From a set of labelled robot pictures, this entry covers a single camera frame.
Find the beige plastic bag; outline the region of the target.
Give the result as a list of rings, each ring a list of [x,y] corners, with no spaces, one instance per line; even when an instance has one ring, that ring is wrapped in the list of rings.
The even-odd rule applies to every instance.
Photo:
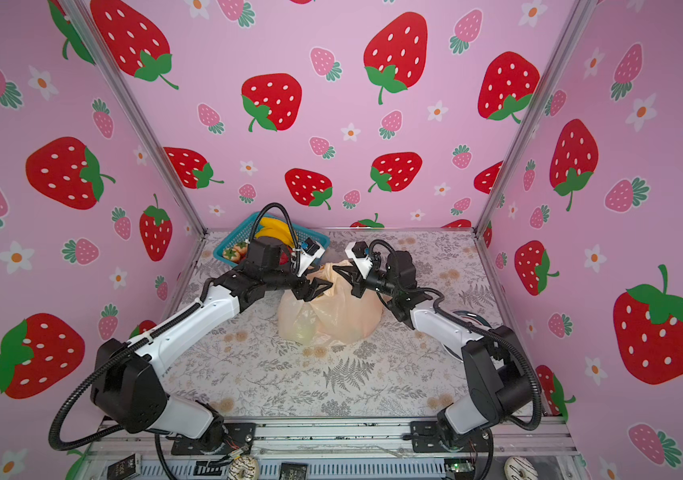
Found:
[[[333,266],[351,266],[351,262],[327,263],[309,275],[310,279],[333,283],[315,300],[298,300],[291,291],[283,294],[277,309],[277,329],[282,339],[302,345],[320,340],[351,344],[375,332],[385,311],[377,294],[367,290],[361,298],[353,296],[349,282]]]

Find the teal plastic basket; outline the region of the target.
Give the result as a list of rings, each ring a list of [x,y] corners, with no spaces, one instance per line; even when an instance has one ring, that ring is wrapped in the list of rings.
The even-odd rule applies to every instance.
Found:
[[[236,263],[230,261],[224,257],[224,252],[233,248],[239,242],[245,242],[249,240],[249,235],[251,228],[258,216],[257,212],[250,214],[235,230],[232,230],[213,250],[213,257],[216,260],[222,261],[224,264],[229,266],[235,266]],[[302,243],[306,238],[311,237],[316,243],[321,245],[326,251],[329,250],[331,241],[327,235],[324,235],[318,231],[314,231],[305,228],[298,224],[293,224],[296,235],[298,236],[299,242]]]

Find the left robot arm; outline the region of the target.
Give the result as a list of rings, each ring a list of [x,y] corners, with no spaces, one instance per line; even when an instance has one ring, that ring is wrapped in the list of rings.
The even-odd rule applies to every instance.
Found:
[[[109,341],[99,348],[96,366],[101,374],[91,385],[91,402],[128,433],[175,434],[205,452],[219,448],[226,435],[223,417],[201,402],[170,395],[161,377],[183,353],[266,292],[287,291],[309,302],[329,290],[331,282],[307,276],[324,252],[307,238],[281,263],[280,243],[252,240],[245,260],[207,279],[199,298],[185,310],[129,342]]]

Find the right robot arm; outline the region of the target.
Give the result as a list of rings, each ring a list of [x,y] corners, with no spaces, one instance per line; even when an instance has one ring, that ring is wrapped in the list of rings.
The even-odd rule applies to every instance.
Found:
[[[445,296],[439,290],[417,284],[409,252],[391,250],[383,259],[373,245],[349,245],[351,265],[335,269],[351,284],[353,296],[375,292],[397,321],[431,336],[461,358],[467,396],[437,414],[443,445],[457,449],[471,435],[505,422],[525,431],[537,430],[543,420],[543,392],[515,332],[505,326],[484,326],[477,314],[461,317],[443,308]]]

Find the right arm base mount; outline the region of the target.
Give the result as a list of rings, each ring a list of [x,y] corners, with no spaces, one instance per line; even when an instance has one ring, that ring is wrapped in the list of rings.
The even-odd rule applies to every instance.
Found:
[[[477,429],[465,434],[455,434],[437,420],[411,421],[409,434],[411,448],[415,453],[489,453],[491,434]]]

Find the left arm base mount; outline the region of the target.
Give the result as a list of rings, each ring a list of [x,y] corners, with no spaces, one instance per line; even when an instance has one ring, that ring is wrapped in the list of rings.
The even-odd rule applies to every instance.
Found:
[[[177,436],[171,447],[172,456],[212,455],[227,456],[233,453],[247,454],[253,446],[256,424],[250,422],[226,422],[217,426],[213,434],[202,439]]]

